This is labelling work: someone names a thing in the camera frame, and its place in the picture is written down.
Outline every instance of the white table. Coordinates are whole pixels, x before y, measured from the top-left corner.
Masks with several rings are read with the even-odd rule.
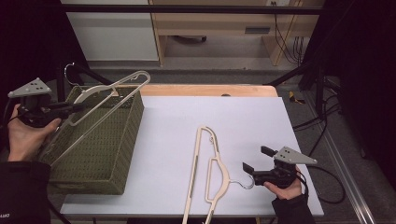
[[[182,217],[191,177],[195,136],[199,126],[213,129],[221,160],[231,179],[250,179],[242,162],[256,170],[270,170],[273,159],[260,146],[300,151],[290,120],[278,97],[144,96],[145,111],[123,195],[68,195],[61,212],[71,217]],[[205,217],[205,182],[214,150],[204,133],[192,197],[191,217]],[[314,216],[323,210],[311,177],[299,165],[310,189],[309,207]],[[221,183],[221,172],[212,174],[211,194]],[[231,184],[219,200],[215,217],[273,216],[275,195],[261,186],[242,189]]]

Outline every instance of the gray floor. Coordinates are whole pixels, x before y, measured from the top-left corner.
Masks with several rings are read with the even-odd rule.
[[[163,67],[150,63],[92,63],[99,74],[118,80],[135,70],[147,70],[152,75],[152,83],[212,83],[212,84],[263,84],[286,74],[295,64],[283,60],[273,67],[265,53],[259,37],[219,37],[209,36],[205,43],[196,39],[172,37],[169,39]],[[299,77],[288,80],[277,87],[278,95],[284,99],[291,124],[297,125],[315,115],[309,104],[298,104],[289,100],[290,90],[298,99],[306,99],[313,91],[299,92],[296,83]],[[372,213],[375,222],[362,222],[348,197],[340,204],[321,203],[324,217],[317,217],[318,223],[396,223],[396,193],[382,175],[375,161],[361,157],[360,145],[350,131],[342,113],[332,113],[328,117],[327,132],[346,161],[347,168]],[[320,135],[318,125],[296,132],[303,153],[308,153]],[[313,154],[319,166],[334,174],[336,168],[329,156],[329,145],[320,141]],[[310,170],[319,197],[329,201],[340,199],[341,189],[334,179],[317,170]],[[60,208],[64,196],[51,195],[56,207]]]

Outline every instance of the metal bracket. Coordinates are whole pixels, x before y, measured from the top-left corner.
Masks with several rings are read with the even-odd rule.
[[[40,78],[25,84],[22,87],[17,88],[15,91],[11,91],[8,94],[9,98],[17,98],[22,96],[40,95],[51,93],[52,90],[48,87]]]
[[[317,164],[318,161],[312,159],[310,157],[305,156],[304,154],[295,151],[289,147],[283,147],[278,151],[274,159],[277,161],[283,161],[288,164]]]

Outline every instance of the floor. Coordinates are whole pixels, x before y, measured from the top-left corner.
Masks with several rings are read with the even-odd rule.
[[[135,70],[142,69],[150,72],[152,83],[254,85],[268,83],[296,67],[296,64],[289,63],[287,60],[283,60],[280,66],[272,66],[259,37],[208,36],[206,42],[201,42],[200,39],[174,36],[169,38],[165,56],[163,66],[140,62],[118,64],[92,62],[91,66],[97,73],[112,80],[118,80]],[[312,91],[299,91],[296,85],[299,79],[300,77],[294,77],[276,87],[278,95],[284,100],[292,126],[304,123],[316,116],[312,109],[315,86]],[[290,99],[290,91],[295,96],[293,101]],[[324,95],[328,98],[334,95],[334,92],[325,90]],[[382,175],[375,161],[361,157],[359,142],[350,131],[343,117],[342,108],[337,104],[336,98],[329,99],[327,108],[333,106],[331,109],[333,112],[327,117],[326,133],[318,142],[312,157],[319,161],[321,168],[330,171],[335,176],[343,175],[339,172],[337,162],[332,156],[335,149],[341,155],[350,172],[352,183],[356,184],[358,191],[347,190],[346,198],[334,204],[335,201],[343,198],[340,184],[332,175],[314,168],[310,169],[317,194],[323,199],[321,205],[325,214],[323,217],[316,217],[317,223],[396,224],[396,192]],[[311,151],[324,126],[324,122],[314,122],[313,125],[295,131],[303,153],[308,154]],[[358,204],[364,202],[367,206],[358,209],[354,206],[357,203],[356,195],[353,194],[356,193],[361,196],[358,200],[362,199]],[[60,209],[64,196],[50,195],[50,198]],[[359,215],[359,209],[366,209],[365,212],[369,216]],[[271,218],[263,218],[261,223],[271,221]]]

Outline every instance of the white cabinet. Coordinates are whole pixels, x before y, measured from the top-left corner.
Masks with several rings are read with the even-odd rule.
[[[63,4],[147,5],[147,0],[62,0]],[[149,13],[68,12],[87,61],[158,61]]]

